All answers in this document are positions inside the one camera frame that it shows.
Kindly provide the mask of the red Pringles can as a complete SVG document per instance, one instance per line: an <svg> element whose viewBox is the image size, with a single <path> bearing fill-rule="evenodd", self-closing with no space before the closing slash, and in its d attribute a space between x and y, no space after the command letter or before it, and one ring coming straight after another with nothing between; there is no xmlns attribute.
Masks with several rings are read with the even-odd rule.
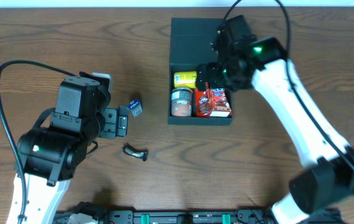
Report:
<svg viewBox="0 0 354 224"><path fill-rule="evenodd" d="M192 115L192 90L186 87L172 90L170 113L177 117L190 117Z"/></svg>

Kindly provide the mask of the blue Eclipse gum pack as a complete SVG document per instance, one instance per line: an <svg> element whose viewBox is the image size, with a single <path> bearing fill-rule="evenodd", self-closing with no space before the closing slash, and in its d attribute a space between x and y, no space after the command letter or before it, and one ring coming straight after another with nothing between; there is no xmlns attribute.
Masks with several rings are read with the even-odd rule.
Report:
<svg viewBox="0 0 354 224"><path fill-rule="evenodd" d="M134 118L139 116L143 112L142 104L139 100L132 100L129 103L128 108Z"/></svg>

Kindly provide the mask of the red Hello Panda box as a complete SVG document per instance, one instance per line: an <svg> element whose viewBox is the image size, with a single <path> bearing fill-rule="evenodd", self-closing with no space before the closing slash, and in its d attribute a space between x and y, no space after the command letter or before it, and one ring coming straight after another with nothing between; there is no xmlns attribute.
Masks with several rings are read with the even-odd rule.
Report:
<svg viewBox="0 0 354 224"><path fill-rule="evenodd" d="M227 118L232 115L224 88L210 89L210 117Z"/></svg>

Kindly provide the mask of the black gift box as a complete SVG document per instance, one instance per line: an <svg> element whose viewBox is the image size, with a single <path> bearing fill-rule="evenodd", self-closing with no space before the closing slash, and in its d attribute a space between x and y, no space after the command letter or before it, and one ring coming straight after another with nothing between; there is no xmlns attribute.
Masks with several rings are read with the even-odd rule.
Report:
<svg viewBox="0 0 354 224"><path fill-rule="evenodd" d="M217 54L210 45L217 35L221 19L180 18L171 19L170 59L169 59L169 112L167 124L193 126L228 126L229 118L198 118L196 106L192 103L192 116L177 117L171 115L171 91L174 89L174 73L196 71L203 63L216 62Z"/></svg>

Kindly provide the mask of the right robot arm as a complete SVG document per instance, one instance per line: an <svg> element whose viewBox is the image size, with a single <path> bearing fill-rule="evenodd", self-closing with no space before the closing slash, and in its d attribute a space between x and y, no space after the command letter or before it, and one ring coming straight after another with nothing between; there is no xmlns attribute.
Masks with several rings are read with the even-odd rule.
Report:
<svg viewBox="0 0 354 224"><path fill-rule="evenodd" d="M290 136L304 170L270 209L273 223L300 223L354 195L354 147L319 110L275 37L258 40L243 16L224 18L212 43L217 61L200 65L199 90L257 91Z"/></svg>

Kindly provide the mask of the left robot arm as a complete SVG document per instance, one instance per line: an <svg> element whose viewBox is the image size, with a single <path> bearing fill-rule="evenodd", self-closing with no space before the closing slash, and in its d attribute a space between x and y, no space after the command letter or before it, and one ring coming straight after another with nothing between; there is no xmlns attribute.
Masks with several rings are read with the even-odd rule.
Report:
<svg viewBox="0 0 354 224"><path fill-rule="evenodd" d="M65 78L56 107L20 137L17 151L27 187L23 223L51 223L88 146L96 138L127 135L128 107L108 106L112 83L104 73Z"/></svg>

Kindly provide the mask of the red Hacks candy bag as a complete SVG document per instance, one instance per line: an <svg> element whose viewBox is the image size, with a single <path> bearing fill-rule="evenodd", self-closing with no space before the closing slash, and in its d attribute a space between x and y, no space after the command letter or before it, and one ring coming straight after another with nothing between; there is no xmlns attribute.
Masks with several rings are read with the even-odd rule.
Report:
<svg viewBox="0 0 354 224"><path fill-rule="evenodd" d="M205 85L205 91L195 89L196 117L207 118L210 116L210 89Z"/></svg>

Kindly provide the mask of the dark wrapped candy bar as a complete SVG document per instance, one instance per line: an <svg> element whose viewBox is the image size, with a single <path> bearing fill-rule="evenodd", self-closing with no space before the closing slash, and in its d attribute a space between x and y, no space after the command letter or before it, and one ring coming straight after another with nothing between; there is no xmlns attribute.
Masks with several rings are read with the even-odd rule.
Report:
<svg viewBox="0 0 354 224"><path fill-rule="evenodd" d="M145 150L138 150L129 144L125 144L122 148L122 151L126 155L135 157L135 158L140 159L142 161L147 161L148 150L146 150L146 149Z"/></svg>

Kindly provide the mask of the yellow round container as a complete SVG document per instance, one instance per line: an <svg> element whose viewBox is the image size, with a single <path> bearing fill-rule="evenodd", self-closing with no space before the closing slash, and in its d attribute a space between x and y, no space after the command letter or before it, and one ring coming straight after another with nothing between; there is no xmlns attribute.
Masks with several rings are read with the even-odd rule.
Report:
<svg viewBox="0 0 354 224"><path fill-rule="evenodd" d="M196 88L196 71L189 72L175 72L174 73L174 87L175 88Z"/></svg>

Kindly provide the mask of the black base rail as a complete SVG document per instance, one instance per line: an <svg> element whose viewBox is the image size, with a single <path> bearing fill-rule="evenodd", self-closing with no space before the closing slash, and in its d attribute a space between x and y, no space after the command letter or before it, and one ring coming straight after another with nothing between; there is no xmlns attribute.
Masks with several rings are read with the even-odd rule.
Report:
<svg viewBox="0 0 354 224"><path fill-rule="evenodd" d="M53 224L267 224L276 223L271 212L260 208L196 211L108 210L81 202L67 212L57 212Z"/></svg>

